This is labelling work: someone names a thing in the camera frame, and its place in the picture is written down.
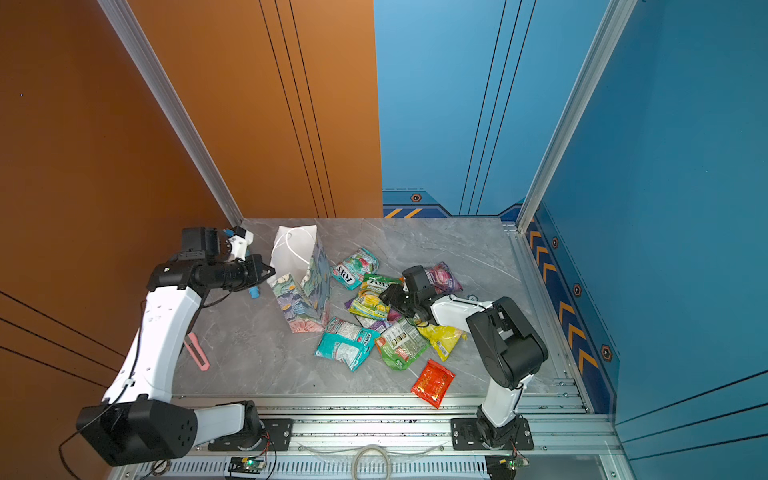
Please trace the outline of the purple Fox's berries bag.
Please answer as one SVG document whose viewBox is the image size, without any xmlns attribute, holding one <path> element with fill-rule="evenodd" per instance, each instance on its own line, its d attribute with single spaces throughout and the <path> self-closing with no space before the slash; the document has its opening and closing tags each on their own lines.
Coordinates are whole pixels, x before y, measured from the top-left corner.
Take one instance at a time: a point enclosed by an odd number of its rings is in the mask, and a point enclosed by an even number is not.
<svg viewBox="0 0 768 480">
<path fill-rule="evenodd" d="M 463 286 L 445 262 L 440 262 L 425 269 L 429 283 L 438 294 L 453 294 L 463 290 Z"/>
</svg>

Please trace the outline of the green Fox's candy bag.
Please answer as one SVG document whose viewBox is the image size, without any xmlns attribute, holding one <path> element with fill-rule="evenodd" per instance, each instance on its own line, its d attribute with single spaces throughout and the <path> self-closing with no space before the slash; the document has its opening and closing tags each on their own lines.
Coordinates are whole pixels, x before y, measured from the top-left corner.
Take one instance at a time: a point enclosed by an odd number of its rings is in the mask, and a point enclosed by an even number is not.
<svg viewBox="0 0 768 480">
<path fill-rule="evenodd" d="M 388 320 L 390 307 L 383 302 L 380 295 L 390 286 L 401 284 L 400 278 L 373 273 L 365 274 L 359 292 L 349 302 L 347 311 L 375 321 Z"/>
</svg>

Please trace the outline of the floral paper gift bag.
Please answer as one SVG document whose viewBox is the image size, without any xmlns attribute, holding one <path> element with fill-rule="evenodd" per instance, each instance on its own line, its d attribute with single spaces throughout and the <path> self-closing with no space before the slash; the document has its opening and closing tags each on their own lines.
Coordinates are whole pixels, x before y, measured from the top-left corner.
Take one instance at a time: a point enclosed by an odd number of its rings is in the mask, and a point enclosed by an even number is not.
<svg viewBox="0 0 768 480">
<path fill-rule="evenodd" d="M 267 280 L 292 333 L 322 332 L 329 322 L 331 267 L 316 225 L 280 226 Z"/>
</svg>

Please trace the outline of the teal Fox's candy bag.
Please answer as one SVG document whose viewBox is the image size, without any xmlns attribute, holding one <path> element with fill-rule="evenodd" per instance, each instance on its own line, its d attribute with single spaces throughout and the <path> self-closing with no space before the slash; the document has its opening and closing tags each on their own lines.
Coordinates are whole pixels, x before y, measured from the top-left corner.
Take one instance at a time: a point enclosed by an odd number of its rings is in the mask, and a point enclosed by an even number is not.
<svg viewBox="0 0 768 480">
<path fill-rule="evenodd" d="M 347 290 L 353 291 L 362 285 L 366 274 L 375 273 L 379 266 L 379 259 L 366 248 L 360 247 L 336 264 L 331 274 Z"/>
</svg>

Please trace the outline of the teal white snack bag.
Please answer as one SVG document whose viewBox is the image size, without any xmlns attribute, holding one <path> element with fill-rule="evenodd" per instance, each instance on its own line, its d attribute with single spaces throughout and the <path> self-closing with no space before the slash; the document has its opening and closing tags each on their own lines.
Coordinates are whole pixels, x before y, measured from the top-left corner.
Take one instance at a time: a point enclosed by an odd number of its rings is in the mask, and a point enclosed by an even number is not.
<svg viewBox="0 0 768 480">
<path fill-rule="evenodd" d="M 316 347 L 315 355 L 345 364 L 355 372 L 369 357 L 380 333 L 339 318 L 332 318 Z"/>
</svg>

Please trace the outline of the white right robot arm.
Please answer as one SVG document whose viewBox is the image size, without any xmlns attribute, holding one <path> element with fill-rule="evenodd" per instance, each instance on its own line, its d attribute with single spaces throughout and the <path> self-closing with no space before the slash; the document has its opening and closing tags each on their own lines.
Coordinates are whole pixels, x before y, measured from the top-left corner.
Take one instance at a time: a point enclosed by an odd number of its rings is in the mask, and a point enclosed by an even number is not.
<svg viewBox="0 0 768 480">
<path fill-rule="evenodd" d="M 532 432 L 519 403 L 549 352 L 518 304 L 506 296 L 481 302 L 439 294 L 421 265 L 405 270 L 403 278 L 402 285 L 384 290 L 383 303 L 408 319 L 468 333 L 490 376 L 475 424 L 466 419 L 452 423 L 454 448 L 533 450 Z"/>
</svg>

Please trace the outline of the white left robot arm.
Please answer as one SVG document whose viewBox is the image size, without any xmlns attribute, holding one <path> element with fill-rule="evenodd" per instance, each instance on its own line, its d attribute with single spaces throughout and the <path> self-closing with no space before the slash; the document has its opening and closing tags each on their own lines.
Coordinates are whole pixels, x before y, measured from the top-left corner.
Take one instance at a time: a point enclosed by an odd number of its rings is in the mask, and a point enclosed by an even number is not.
<svg viewBox="0 0 768 480">
<path fill-rule="evenodd" d="M 245 291 L 274 276 L 237 227 L 228 253 L 215 228 L 182 232 L 182 248 L 152 271 L 136 336 L 101 403 L 83 408 L 76 431 L 110 466 L 178 459 L 212 441 L 257 445 L 264 428 L 254 404 L 189 409 L 172 403 L 173 375 L 190 326 L 216 289 Z"/>
</svg>

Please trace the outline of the green snack bag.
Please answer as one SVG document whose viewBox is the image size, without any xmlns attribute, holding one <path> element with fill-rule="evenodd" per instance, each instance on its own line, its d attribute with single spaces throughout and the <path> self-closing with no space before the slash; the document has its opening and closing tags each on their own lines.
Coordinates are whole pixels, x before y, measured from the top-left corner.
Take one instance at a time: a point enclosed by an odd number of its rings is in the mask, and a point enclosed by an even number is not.
<svg viewBox="0 0 768 480">
<path fill-rule="evenodd" d="M 429 347 L 416 326 L 401 319 L 376 339 L 384 363 L 394 371 L 407 370 Z"/>
</svg>

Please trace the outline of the yellow snack bag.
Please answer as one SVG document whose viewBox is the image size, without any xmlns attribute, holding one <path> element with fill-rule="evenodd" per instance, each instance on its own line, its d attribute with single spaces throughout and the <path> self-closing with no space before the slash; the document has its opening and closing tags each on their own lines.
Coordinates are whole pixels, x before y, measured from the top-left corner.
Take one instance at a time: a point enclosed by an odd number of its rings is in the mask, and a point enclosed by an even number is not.
<svg viewBox="0 0 768 480">
<path fill-rule="evenodd" d="M 450 357 L 460 340 L 468 339 L 466 332 L 450 326 L 424 324 L 418 326 L 417 330 L 430 343 L 442 361 Z"/>
</svg>

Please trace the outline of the red snack packet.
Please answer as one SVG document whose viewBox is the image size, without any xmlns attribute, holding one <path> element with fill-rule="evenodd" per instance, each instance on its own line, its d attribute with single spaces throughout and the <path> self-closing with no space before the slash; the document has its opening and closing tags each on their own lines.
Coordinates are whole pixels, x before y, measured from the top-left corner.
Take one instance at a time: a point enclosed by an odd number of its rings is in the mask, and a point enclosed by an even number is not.
<svg viewBox="0 0 768 480">
<path fill-rule="evenodd" d="M 454 379 L 455 374 L 452 371 L 434 360 L 429 360 L 412 386 L 411 392 L 439 409 Z"/>
</svg>

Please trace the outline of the pink plastic clip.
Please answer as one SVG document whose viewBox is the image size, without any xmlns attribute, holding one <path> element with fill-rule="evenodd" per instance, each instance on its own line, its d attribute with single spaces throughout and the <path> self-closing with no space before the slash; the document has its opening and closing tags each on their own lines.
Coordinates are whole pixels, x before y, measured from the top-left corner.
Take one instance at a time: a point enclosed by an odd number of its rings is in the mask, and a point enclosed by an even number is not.
<svg viewBox="0 0 768 480">
<path fill-rule="evenodd" d="M 200 345 L 197 335 L 194 332 L 188 333 L 183 340 L 183 344 L 198 369 L 202 372 L 208 371 L 210 362 Z"/>
</svg>

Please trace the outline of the green circuit board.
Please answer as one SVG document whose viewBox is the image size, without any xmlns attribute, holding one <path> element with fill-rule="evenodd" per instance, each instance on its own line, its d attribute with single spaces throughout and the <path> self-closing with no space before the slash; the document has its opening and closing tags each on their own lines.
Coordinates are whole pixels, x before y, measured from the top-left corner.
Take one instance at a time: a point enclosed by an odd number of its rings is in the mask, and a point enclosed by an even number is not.
<svg viewBox="0 0 768 480">
<path fill-rule="evenodd" d="M 260 457 L 231 457 L 227 475 L 232 476 L 260 476 L 269 471 L 269 462 Z"/>
</svg>

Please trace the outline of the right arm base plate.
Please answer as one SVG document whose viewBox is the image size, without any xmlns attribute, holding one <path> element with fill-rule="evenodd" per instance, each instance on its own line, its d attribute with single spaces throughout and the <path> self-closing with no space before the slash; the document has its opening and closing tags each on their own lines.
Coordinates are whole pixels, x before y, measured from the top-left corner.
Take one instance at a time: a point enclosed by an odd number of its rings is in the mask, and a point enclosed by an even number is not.
<svg viewBox="0 0 768 480">
<path fill-rule="evenodd" d="M 503 427 L 481 418 L 453 418 L 450 427 L 452 446 L 457 451 L 532 451 L 535 448 L 529 422 L 521 415 Z"/>
</svg>

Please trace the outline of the aluminium frame rail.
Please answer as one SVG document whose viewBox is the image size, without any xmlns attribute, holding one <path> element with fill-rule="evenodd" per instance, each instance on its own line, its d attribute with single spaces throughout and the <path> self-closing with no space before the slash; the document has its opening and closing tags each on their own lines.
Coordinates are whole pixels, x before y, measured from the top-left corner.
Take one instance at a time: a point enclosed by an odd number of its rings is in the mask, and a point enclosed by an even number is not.
<svg viewBox="0 0 768 480">
<path fill-rule="evenodd" d="M 288 451 L 215 452 L 206 445 L 159 465 L 113 469 L 115 479 L 489 479 L 485 457 L 522 455 L 515 479 L 629 479 L 633 473 L 610 419 L 570 382 L 523 396 L 532 451 L 453 449 L 450 420 L 476 418 L 480 400 L 451 394 L 439 409 L 411 394 L 267 395 L 262 419 L 294 421 Z M 269 471 L 228 476 L 231 457 L 260 457 Z"/>
</svg>

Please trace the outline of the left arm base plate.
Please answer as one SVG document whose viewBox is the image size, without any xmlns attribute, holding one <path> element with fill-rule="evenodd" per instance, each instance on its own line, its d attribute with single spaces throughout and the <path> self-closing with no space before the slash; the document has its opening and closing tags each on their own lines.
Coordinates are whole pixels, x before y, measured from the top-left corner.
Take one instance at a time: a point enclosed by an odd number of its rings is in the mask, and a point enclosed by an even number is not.
<svg viewBox="0 0 768 480">
<path fill-rule="evenodd" d="M 293 427 L 294 421 L 290 418 L 261 419 L 257 427 L 245 427 L 235 434 L 211 440 L 207 448 L 215 452 L 284 452 L 289 450 Z"/>
</svg>

